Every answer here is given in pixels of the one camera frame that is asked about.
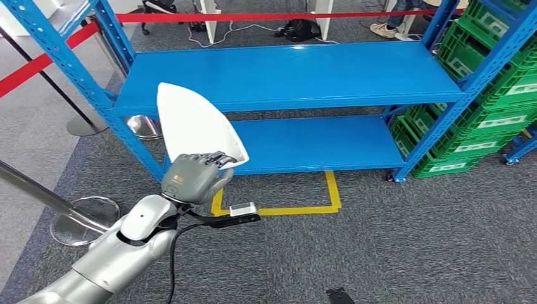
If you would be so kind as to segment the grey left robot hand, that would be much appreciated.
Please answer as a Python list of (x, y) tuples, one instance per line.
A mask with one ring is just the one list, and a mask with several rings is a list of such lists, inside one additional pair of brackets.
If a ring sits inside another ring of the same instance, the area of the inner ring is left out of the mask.
[(162, 195), (171, 200), (201, 205), (231, 181), (234, 170), (223, 169), (237, 160), (221, 151), (181, 154), (168, 168), (161, 183)]

